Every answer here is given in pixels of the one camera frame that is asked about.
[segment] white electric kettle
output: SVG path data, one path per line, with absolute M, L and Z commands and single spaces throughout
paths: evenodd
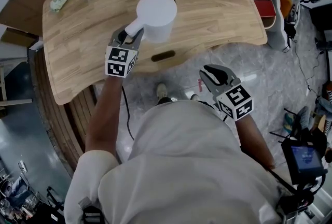
M 140 0 L 136 13 L 137 18 L 125 29 L 129 36 L 144 28 L 142 40 L 164 43 L 169 39 L 177 14 L 174 0 Z

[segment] table handle slot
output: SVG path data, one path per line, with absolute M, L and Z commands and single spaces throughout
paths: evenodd
M 174 56 L 175 56 L 175 51 L 172 50 L 172 51 L 162 52 L 160 54 L 153 55 L 151 57 L 151 60 L 153 62 L 159 62 L 161 60 L 165 60 L 165 59 L 168 59 L 168 58 L 171 58 Z

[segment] power cord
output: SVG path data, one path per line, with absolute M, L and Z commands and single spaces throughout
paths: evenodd
M 128 129 L 128 133 L 130 134 L 130 137 L 134 139 L 133 135 L 131 134 L 130 128 L 129 128 L 129 120 L 130 120 L 130 113 L 129 113 L 129 107 L 128 107 L 128 101 L 127 101 L 127 96 L 125 93 L 125 89 L 122 86 L 122 93 L 123 93 L 123 97 L 124 97 L 124 102 L 126 103 L 126 108 L 127 108 L 127 114 L 128 114 L 128 118 L 127 118 L 127 129 Z
M 316 60 L 317 60 L 318 64 L 317 64 L 316 66 L 314 66 L 313 69 L 312 69 L 312 70 L 313 70 L 313 75 L 312 75 L 311 77 L 309 77 L 309 78 L 306 78 L 306 75 L 304 74 L 304 72 L 303 72 L 303 70 L 302 70 L 302 67 L 301 67 L 301 60 L 300 60 L 300 57 L 299 57 L 299 55 L 298 55 L 297 52 L 296 52 L 296 48 L 297 48 L 297 40 L 293 40 L 293 39 L 291 39 L 291 40 L 292 40 L 292 42 L 295 43 L 295 54 L 296 54 L 296 56 L 297 56 L 297 58 L 298 58 L 298 60 L 299 60 L 299 67 L 300 67 L 300 70 L 301 70 L 301 72 L 302 72 L 302 74 L 303 74 L 303 77 L 305 78 L 307 88 L 308 88 L 309 91 L 312 91 L 313 93 L 315 93 L 316 97 L 318 97 L 317 92 L 310 88 L 310 85 L 309 85 L 309 83 L 308 83 L 308 80 L 311 79 L 311 78 L 313 78 L 313 77 L 315 76 L 315 68 L 318 67 L 318 66 L 320 65 L 320 62 L 319 62 L 319 60 L 318 60 L 318 57 L 319 57 L 321 54 L 323 54 L 324 51 L 321 51 L 321 52 L 317 55 L 317 57 L 316 57 Z
M 22 174 L 22 179 L 25 181 L 25 183 L 26 183 L 26 185 L 27 185 L 27 188 L 29 189 L 29 187 L 30 187 L 30 183 L 29 183 L 29 181 L 27 180 L 27 177 L 26 177 L 26 175 L 25 175 L 25 173 L 24 173 L 23 167 L 22 167 L 22 165 L 21 165 L 20 162 L 18 162 L 18 166 L 19 166 L 19 168 L 20 168 L 20 170 L 21 170 L 20 174 Z

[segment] cardboard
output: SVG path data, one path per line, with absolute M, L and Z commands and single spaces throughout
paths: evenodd
M 16 44 L 19 46 L 30 47 L 39 40 L 39 37 L 31 33 L 7 28 L 1 37 L 4 43 Z
M 0 23 L 38 36 L 43 35 L 45 0 L 9 0 L 0 12 Z

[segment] shoe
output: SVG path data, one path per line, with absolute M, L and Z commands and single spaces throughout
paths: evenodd
M 199 96 L 197 94 L 193 94 L 190 98 L 191 101 L 199 101 Z
M 167 88 L 166 85 L 164 83 L 160 83 L 157 86 L 157 98 L 158 101 L 160 99 L 162 99 L 163 97 L 167 97 L 168 93 L 167 93 Z

